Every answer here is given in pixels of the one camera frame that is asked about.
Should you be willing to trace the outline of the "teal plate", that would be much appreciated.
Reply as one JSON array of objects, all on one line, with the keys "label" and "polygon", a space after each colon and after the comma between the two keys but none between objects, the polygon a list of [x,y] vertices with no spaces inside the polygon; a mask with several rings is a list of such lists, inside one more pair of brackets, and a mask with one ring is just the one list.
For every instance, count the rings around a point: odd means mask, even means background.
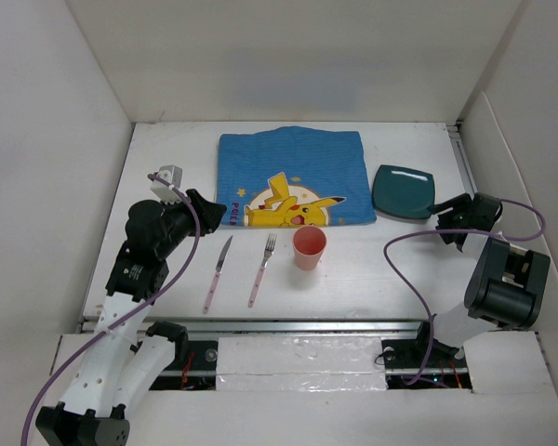
[{"label": "teal plate", "polygon": [[425,220],[435,202],[433,175],[415,169],[382,164],[372,186],[372,204],[389,216]]}]

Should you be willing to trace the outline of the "blue Pikachu cloth placemat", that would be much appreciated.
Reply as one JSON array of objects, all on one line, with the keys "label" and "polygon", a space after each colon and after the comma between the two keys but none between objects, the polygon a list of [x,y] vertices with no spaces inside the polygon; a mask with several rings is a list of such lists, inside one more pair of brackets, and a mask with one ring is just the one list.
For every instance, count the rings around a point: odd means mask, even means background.
[{"label": "blue Pikachu cloth placemat", "polygon": [[376,219],[361,136],[283,126],[219,139],[217,201],[227,226],[295,228]]}]

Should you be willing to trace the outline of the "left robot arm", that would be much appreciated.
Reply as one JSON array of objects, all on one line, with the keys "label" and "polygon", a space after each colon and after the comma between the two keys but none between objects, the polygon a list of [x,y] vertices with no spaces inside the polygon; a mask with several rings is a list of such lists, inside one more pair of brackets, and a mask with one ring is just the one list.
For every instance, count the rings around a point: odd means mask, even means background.
[{"label": "left robot arm", "polygon": [[189,360],[185,327],[154,323],[144,339],[138,330],[153,299],[168,289],[168,256],[186,238],[214,232],[227,211],[197,190],[168,199],[143,200],[128,211],[126,240],[106,284],[96,333],[58,403],[39,411],[35,426],[49,445],[124,445],[129,416],[168,368]]}]

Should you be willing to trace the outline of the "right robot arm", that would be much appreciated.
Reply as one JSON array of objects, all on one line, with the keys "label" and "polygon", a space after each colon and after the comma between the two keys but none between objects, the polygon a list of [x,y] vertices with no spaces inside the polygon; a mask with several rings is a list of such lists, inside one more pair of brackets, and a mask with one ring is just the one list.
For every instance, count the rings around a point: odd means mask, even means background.
[{"label": "right robot arm", "polygon": [[530,328],[538,318],[549,275],[550,257],[508,241],[472,234],[443,234],[446,244],[478,255],[463,302],[422,323],[411,354],[424,366],[452,358],[465,341],[492,328]]}]

